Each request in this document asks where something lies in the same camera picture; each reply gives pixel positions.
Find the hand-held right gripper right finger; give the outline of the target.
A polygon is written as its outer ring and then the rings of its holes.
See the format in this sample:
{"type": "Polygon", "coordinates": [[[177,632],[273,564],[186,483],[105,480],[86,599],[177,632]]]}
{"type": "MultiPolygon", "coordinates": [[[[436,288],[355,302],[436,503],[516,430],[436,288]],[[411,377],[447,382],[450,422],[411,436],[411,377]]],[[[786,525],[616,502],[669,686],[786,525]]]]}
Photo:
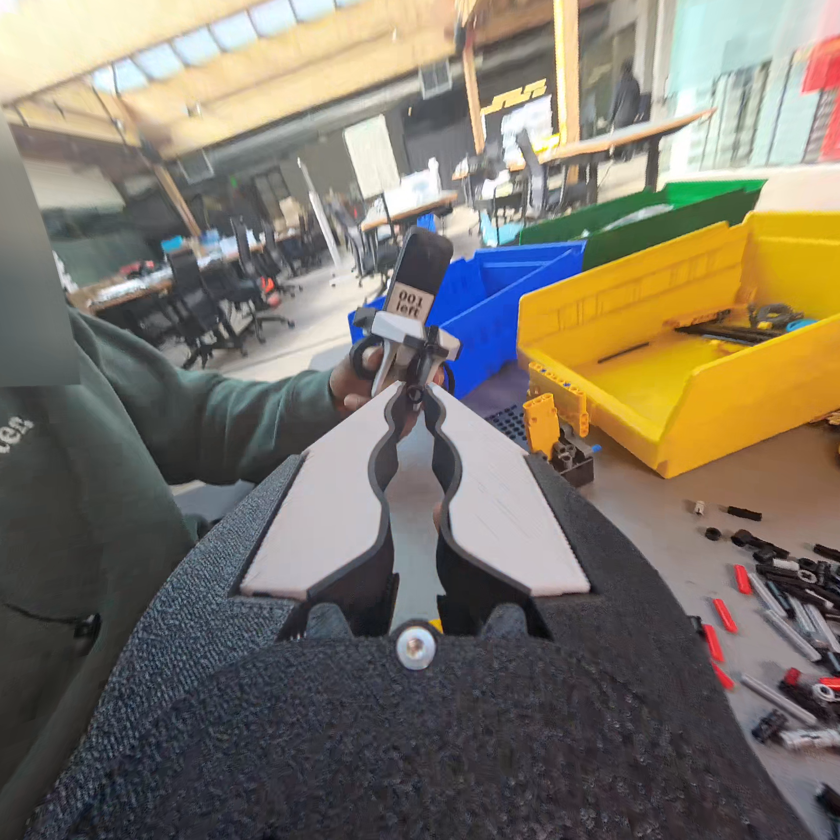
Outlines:
{"type": "Polygon", "coordinates": [[[587,594],[591,584],[524,449],[450,395],[424,394],[444,497],[437,576],[450,597],[587,594]]]}

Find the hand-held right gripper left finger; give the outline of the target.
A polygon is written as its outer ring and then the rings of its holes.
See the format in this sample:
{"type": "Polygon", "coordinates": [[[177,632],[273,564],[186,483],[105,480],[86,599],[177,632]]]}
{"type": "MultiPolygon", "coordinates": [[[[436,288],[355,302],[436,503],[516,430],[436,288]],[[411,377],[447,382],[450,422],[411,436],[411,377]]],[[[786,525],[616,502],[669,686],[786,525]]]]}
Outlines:
{"type": "Polygon", "coordinates": [[[385,490],[398,469],[404,384],[386,387],[308,447],[245,576],[241,595],[313,599],[384,548],[385,490]]]}

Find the small black lego connector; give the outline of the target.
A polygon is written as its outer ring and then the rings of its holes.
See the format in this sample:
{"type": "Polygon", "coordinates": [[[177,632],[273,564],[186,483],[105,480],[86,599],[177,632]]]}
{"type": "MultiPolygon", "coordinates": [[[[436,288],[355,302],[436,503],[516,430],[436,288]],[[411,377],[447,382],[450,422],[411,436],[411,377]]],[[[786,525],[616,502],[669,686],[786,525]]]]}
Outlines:
{"type": "Polygon", "coordinates": [[[404,397],[407,408],[416,413],[424,401],[424,393],[434,378],[445,357],[435,341],[426,341],[413,352],[404,376],[404,397]]]}

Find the black and yellow lego model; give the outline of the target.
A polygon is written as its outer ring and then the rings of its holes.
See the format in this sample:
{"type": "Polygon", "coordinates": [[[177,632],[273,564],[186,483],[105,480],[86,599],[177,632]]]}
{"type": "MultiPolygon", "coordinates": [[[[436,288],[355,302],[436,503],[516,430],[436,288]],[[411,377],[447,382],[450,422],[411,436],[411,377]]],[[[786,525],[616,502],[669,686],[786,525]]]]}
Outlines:
{"type": "Polygon", "coordinates": [[[586,395],[554,368],[530,362],[525,402],[487,416],[486,421],[545,460],[572,487],[580,489],[594,481],[600,446],[586,441],[590,433],[586,395]]]}

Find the person's left forearm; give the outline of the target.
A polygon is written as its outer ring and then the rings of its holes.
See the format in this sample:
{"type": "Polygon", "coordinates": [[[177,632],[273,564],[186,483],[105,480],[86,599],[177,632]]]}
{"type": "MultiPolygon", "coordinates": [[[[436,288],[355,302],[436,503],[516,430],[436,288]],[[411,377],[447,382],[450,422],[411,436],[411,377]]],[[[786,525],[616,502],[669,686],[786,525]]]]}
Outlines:
{"type": "Polygon", "coordinates": [[[185,371],[131,332],[74,308],[69,315],[78,348],[169,485],[259,483],[343,419],[328,372],[271,383],[185,371]]]}

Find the heap of dark lego parts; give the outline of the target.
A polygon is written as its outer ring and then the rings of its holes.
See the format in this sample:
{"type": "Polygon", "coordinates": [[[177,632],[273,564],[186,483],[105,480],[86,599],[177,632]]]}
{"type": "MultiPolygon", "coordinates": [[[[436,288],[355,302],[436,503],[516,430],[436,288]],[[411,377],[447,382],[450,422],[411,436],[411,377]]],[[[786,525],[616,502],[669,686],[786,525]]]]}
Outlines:
{"type": "Polygon", "coordinates": [[[664,326],[674,333],[739,349],[761,345],[817,323],[817,319],[807,318],[802,311],[784,303],[747,303],[670,318],[664,326]]]}

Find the pile of small lego pieces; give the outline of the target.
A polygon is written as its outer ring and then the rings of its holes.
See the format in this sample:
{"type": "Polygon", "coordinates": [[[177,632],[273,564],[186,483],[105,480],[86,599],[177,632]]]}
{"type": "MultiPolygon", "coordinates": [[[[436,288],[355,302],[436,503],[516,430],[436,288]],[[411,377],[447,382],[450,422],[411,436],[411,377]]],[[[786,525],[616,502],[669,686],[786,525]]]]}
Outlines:
{"type": "Polygon", "coordinates": [[[683,500],[688,578],[722,659],[710,656],[747,745],[802,819],[807,838],[838,838],[838,499],[735,500],[761,521],[733,516],[710,493],[683,500]]]}

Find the person's left hand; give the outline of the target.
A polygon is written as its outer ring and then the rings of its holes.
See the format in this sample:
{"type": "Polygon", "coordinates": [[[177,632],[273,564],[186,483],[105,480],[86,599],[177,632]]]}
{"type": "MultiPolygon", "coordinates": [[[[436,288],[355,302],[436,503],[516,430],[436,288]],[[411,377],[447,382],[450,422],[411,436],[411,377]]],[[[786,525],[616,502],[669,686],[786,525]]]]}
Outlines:
{"type": "MultiPolygon", "coordinates": [[[[376,345],[364,350],[362,365],[366,371],[378,372],[382,364],[383,347],[376,345]]],[[[359,377],[348,353],[331,371],[329,389],[332,402],[342,417],[360,410],[371,400],[372,381],[359,377]]]]}

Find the blue plastic bin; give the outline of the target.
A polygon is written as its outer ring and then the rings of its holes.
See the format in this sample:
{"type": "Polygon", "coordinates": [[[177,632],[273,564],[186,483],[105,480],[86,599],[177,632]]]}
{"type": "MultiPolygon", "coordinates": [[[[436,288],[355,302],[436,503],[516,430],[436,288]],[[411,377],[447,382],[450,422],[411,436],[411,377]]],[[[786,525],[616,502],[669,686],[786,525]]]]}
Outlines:
{"type": "Polygon", "coordinates": [[[428,323],[461,342],[450,364],[463,397],[516,359],[520,299],[582,271],[585,244],[481,248],[451,260],[428,323]]]}

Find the whiteboard with writing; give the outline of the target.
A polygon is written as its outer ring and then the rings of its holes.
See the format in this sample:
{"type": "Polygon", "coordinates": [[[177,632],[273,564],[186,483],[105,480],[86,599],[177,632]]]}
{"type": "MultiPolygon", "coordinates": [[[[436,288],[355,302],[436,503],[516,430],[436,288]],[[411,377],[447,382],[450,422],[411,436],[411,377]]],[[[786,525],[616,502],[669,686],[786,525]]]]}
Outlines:
{"type": "Polygon", "coordinates": [[[347,127],[343,140],[365,201],[399,187],[402,179],[384,114],[347,127]]]}

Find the long wooden work table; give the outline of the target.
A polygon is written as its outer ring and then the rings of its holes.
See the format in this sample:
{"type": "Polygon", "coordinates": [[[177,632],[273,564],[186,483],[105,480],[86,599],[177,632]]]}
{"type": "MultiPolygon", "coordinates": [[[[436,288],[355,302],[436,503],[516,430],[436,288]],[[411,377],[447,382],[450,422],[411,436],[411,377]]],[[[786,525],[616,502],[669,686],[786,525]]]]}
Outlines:
{"type": "Polygon", "coordinates": [[[536,149],[533,149],[530,140],[526,140],[526,149],[537,156],[545,170],[560,167],[564,174],[568,174],[571,167],[580,166],[597,179],[598,165],[610,159],[614,151],[640,145],[647,150],[644,188],[654,191],[658,184],[661,140],[698,120],[710,119],[716,111],[716,108],[707,108],[681,117],[636,122],[615,132],[572,143],[560,143],[560,136],[553,134],[539,139],[536,149]]]}

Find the green plastic bin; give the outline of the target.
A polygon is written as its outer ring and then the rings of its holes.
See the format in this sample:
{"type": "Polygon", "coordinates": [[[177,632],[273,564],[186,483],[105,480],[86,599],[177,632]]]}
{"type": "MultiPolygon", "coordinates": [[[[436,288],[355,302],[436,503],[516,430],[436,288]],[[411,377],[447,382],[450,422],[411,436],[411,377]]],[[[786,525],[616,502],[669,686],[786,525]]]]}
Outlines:
{"type": "Polygon", "coordinates": [[[764,178],[671,182],[592,204],[525,227],[520,245],[583,242],[584,271],[701,228],[740,224],[755,208],[764,178]]]}

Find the yellow plastic bin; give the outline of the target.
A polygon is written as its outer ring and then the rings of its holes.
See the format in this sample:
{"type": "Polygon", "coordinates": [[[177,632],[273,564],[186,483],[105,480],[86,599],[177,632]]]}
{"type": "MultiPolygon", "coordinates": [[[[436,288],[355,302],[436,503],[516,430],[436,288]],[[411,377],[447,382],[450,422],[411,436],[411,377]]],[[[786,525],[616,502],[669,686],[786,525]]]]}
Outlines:
{"type": "Polygon", "coordinates": [[[664,478],[838,409],[838,212],[750,213],[520,299],[518,357],[585,393],[597,427],[664,478]],[[787,304],[810,327],[739,349],[668,319],[787,304]]]}

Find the person's green sweatshirt torso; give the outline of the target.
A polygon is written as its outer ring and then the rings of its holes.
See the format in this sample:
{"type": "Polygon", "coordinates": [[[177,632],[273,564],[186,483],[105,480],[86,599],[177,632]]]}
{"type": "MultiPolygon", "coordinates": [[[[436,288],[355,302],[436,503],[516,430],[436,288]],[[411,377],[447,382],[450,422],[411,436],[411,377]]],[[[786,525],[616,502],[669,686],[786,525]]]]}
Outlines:
{"type": "Polygon", "coordinates": [[[101,615],[75,658],[70,630],[2,608],[2,838],[18,838],[192,539],[128,414],[79,386],[2,389],[1,491],[2,601],[101,615]]]}

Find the red and blue storage rack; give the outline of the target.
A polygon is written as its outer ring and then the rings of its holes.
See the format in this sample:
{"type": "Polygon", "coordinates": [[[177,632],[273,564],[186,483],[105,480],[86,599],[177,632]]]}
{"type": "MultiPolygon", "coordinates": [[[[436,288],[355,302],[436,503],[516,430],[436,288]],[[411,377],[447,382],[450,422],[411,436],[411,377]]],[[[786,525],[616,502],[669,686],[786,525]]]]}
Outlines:
{"type": "Polygon", "coordinates": [[[817,94],[817,104],[802,162],[839,162],[838,35],[818,43],[812,49],[801,92],[817,94]]]}

